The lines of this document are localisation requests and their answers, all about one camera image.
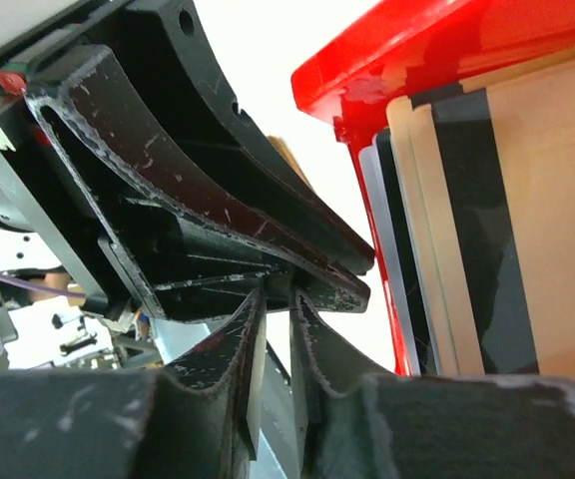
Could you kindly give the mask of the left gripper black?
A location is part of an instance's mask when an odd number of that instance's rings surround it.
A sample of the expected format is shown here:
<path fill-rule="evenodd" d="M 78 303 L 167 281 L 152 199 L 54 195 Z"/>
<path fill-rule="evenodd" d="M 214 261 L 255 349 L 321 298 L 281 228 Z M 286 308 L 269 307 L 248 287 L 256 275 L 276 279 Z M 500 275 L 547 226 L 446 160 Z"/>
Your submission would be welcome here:
<path fill-rule="evenodd" d="M 5 95 L 13 144 L 0 188 L 97 314 L 141 305 L 180 322 L 232 314 L 254 289 L 270 311 L 300 288 L 323 311 L 362 313 L 370 246 L 245 126 L 218 133 L 186 96 L 148 108 L 123 64 L 131 1 L 0 1 L 0 48 L 47 40 L 27 94 Z"/>

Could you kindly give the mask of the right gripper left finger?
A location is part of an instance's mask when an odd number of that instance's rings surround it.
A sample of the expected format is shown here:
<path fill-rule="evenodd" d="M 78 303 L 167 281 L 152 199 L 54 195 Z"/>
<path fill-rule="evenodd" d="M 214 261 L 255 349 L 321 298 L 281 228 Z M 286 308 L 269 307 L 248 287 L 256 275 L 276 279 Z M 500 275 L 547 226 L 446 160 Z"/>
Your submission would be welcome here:
<path fill-rule="evenodd" d="M 164 368 L 161 449 L 168 462 L 258 456 L 267 299 L 256 287 L 228 321 Z"/>

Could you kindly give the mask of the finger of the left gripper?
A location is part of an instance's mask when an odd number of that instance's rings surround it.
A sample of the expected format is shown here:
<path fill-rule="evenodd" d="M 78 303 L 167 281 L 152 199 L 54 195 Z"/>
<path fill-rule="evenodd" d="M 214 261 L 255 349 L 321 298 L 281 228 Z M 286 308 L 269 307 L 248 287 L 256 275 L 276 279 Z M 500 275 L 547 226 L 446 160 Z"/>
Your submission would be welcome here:
<path fill-rule="evenodd" d="M 177 145 L 217 184 L 354 274 L 374 251 L 321 200 L 241 109 L 191 1 L 121 13 L 129 78 Z"/>

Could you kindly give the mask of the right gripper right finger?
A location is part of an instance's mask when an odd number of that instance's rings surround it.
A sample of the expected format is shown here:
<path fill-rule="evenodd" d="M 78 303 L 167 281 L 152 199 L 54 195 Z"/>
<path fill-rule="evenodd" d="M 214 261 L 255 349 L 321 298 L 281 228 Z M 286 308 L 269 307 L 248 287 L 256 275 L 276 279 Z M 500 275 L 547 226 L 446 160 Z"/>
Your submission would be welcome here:
<path fill-rule="evenodd" d="M 390 478 L 392 426 L 379 400 L 392 374 L 290 295 L 291 391 L 302 478 Z"/>

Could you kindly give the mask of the yellow leather card holder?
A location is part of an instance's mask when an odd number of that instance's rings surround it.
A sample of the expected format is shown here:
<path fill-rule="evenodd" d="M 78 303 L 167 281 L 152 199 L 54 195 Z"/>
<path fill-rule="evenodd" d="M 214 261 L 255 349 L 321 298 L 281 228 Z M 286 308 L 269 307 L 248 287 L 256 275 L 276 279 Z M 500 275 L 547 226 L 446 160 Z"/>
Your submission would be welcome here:
<path fill-rule="evenodd" d="M 291 149 L 288 147 L 286 141 L 278 136 L 268 135 L 267 139 L 272 144 L 272 146 L 280 153 L 284 160 L 290 165 L 294 172 L 299 176 L 299 178 L 311 188 L 311 184 L 308 181 L 306 175 L 304 174 L 302 168 L 300 167 L 298 161 L 293 155 Z"/>

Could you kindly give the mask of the red plastic card bin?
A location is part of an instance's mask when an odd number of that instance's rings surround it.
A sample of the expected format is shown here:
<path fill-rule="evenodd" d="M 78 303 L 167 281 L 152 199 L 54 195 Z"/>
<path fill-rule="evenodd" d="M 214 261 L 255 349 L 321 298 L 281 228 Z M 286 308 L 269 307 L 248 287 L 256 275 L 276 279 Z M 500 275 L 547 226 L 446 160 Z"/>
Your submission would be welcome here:
<path fill-rule="evenodd" d="M 384 129 L 385 106 L 400 95 L 572 47 L 575 1 L 380 1 L 293 72 L 296 106 L 331 124 L 348 147 L 385 295 L 395 373 L 419 369 L 414 341 L 403 336 L 402 303 L 393 296 L 360 151 Z"/>

